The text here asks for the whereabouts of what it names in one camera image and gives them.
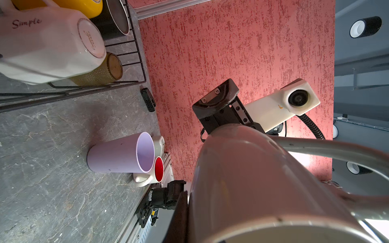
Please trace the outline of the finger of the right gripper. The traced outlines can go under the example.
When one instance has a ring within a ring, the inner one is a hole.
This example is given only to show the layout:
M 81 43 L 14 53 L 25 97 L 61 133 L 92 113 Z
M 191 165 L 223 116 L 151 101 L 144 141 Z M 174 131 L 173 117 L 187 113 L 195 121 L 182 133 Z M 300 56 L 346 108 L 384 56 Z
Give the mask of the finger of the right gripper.
M 238 94 L 238 86 L 232 79 L 228 79 L 192 105 L 193 112 L 203 126 L 201 135 L 210 135 L 218 127 L 227 124 L 245 125 L 264 133 L 262 126 L 251 118 Z

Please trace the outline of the cream white mug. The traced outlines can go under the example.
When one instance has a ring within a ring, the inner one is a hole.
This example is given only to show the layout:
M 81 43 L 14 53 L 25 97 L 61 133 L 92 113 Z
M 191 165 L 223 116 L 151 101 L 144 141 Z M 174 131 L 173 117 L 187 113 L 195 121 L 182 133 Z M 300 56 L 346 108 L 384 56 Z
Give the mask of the cream white mug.
M 224 125 L 206 139 L 190 190 L 190 243 L 378 243 L 365 219 L 386 220 L 386 196 L 320 182 L 265 134 Z

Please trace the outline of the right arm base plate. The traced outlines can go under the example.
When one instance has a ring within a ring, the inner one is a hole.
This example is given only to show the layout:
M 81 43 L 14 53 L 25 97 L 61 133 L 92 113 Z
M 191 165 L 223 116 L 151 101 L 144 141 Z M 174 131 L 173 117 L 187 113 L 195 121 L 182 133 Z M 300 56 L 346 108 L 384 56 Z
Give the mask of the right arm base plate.
M 152 184 L 135 211 L 141 228 L 145 228 L 149 221 L 151 226 L 156 223 L 159 209 L 174 210 L 185 185 L 184 180 L 171 181 L 167 187 Z

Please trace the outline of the black mug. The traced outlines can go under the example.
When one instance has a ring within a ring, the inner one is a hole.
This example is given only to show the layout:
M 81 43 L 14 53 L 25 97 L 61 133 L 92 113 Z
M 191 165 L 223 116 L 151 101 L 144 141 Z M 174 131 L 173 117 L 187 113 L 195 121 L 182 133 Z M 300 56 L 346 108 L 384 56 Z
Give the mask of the black mug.
M 104 41 L 129 35 L 130 24 L 124 5 L 120 0 L 102 1 L 102 12 L 92 19 Z

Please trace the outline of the yellow mug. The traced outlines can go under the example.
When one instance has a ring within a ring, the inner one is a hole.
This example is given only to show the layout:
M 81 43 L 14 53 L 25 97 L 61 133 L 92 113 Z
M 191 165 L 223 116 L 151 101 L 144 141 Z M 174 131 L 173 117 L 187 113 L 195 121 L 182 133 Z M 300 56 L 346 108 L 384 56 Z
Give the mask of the yellow mug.
M 53 0 L 62 8 L 74 9 L 82 12 L 87 18 L 97 17 L 103 9 L 102 1 L 94 0 Z M 27 10 L 39 7 L 46 7 L 47 4 L 41 0 L 12 0 L 12 3 L 19 10 Z

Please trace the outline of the white mug red inside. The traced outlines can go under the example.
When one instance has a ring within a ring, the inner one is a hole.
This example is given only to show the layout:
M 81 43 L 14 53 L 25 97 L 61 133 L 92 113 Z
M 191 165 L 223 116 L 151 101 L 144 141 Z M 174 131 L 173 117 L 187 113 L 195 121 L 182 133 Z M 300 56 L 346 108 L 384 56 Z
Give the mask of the white mug red inside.
M 148 173 L 133 173 L 133 179 L 137 187 L 160 183 L 164 177 L 164 162 L 161 157 L 156 157 L 152 169 Z

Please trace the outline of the olive green glass cup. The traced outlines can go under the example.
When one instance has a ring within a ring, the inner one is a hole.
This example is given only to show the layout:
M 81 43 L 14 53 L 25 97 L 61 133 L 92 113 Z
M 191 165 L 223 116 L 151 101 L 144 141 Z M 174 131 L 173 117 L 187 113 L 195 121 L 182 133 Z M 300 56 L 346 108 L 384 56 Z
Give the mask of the olive green glass cup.
M 101 86 L 114 83 L 123 76 L 123 67 L 119 57 L 108 52 L 102 64 L 93 71 L 71 77 L 78 86 Z

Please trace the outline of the white ceramic mug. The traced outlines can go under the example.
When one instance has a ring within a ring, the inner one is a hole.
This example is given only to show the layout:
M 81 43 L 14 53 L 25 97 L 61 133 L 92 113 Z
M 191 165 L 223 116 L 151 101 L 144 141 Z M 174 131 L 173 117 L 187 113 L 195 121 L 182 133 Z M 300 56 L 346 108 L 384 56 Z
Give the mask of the white ceramic mug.
M 1 74 L 36 85 L 98 68 L 106 57 L 98 28 L 78 10 L 45 3 L 19 11 L 1 1 Z

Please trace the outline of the lilac plastic cup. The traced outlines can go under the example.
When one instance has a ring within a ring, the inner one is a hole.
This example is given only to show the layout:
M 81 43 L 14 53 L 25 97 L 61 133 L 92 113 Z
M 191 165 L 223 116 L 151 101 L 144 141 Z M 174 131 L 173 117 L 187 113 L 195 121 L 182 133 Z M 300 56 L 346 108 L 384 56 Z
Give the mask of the lilac plastic cup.
M 148 173 L 154 164 L 155 147 L 147 132 L 94 145 L 87 165 L 96 173 Z

